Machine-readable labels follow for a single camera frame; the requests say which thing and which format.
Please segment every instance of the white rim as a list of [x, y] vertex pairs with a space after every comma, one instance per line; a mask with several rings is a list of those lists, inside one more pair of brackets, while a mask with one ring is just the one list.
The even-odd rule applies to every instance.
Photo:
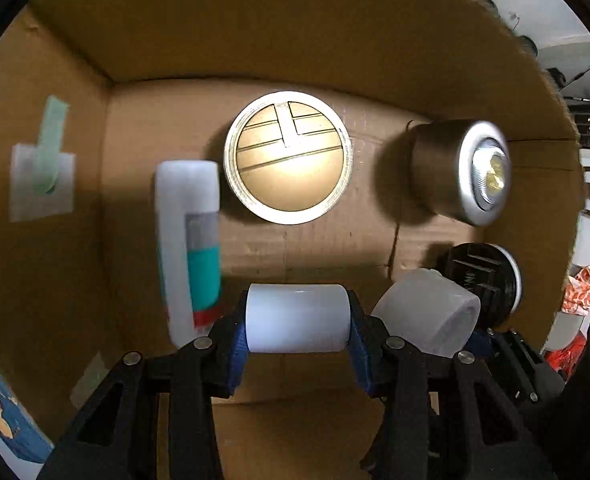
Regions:
[[512, 254], [510, 254], [506, 249], [504, 249], [503, 247], [499, 246], [499, 245], [495, 245], [495, 244], [489, 244], [492, 245], [494, 248], [499, 249], [500, 251], [502, 251], [502, 254], [504, 256], [506, 256], [506, 259], [508, 260], [508, 263], [510, 263], [510, 266], [512, 267], [512, 270], [515, 272], [515, 302], [512, 304], [512, 309], [510, 310], [510, 313], [514, 313], [515, 310], [517, 310], [517, 306], [518, 304], [520, 304], [521, 301], [521, 272], [520, 272], [520, 267], [517, 265], [517, 262], [515, 261], [515, 258], [512, 257]]

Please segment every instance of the green tape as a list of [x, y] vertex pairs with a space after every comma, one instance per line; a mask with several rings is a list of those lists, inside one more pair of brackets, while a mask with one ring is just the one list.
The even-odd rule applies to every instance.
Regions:
[[69, 105], [54, 95], [49, 95], [44, 107], [40, 137], [35, 150], [33, 188], [36, 193], [53, 192], [60, 168], [59, 154], [62, 149], [64, 123]]

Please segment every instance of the red bag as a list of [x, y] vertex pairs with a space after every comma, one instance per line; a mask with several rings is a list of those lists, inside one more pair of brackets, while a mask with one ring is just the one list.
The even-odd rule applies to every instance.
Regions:
[[574, 372], [575, 366], [579, 362], [579, 358], [586, 346], [586, 338], [584, 334], [579, 332], [566, 348], [561, 350], [553, 350], [546, 354], [546, 361], [551, 365], [553, 370], [563, 370], [566, 374], [566, 381]]

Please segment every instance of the teal label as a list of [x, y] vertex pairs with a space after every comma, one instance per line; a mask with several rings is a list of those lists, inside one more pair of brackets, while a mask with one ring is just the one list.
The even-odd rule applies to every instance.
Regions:
[[193, 312], [206, 310], [213, 306], [219, 297], [219, 246], [189, 251], [187, 259]]

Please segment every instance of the blue poster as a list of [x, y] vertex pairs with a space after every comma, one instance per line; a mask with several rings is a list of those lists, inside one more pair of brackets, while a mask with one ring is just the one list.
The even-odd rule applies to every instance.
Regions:
[[35, 427], [0, 376], [0, 438], [21, 460], [42, 464], [53, 445]]

